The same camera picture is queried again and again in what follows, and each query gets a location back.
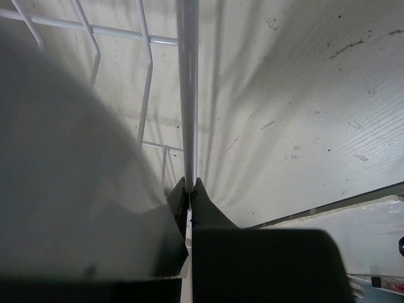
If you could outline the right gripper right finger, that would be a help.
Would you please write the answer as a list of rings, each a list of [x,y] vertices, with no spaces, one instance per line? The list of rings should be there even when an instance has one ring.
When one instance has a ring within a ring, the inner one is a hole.
[[[241,229],[197,180],[191,197],[195,302],[353,302],[333,239],[317,229]]]

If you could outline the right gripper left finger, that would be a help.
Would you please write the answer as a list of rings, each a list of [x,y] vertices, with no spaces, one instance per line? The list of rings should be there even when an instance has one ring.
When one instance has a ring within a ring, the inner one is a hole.
[[[187,256],[146,179],[1,183],[2,302],[171,302]]]

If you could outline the white plate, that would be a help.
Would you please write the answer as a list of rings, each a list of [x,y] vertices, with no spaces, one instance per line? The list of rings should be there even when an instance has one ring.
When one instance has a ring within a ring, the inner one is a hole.
[[[177,276],[184,239],[125,125],[85,85],[1,27],[1,275]]]

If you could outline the white wire dish rack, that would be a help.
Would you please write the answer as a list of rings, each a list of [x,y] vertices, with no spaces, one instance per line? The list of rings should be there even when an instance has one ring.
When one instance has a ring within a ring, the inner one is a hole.
[[[1,27],[85,85],[127,127],[185,238],[174,3],[2,1]],[[190,299],[187,253],[171,302]]]

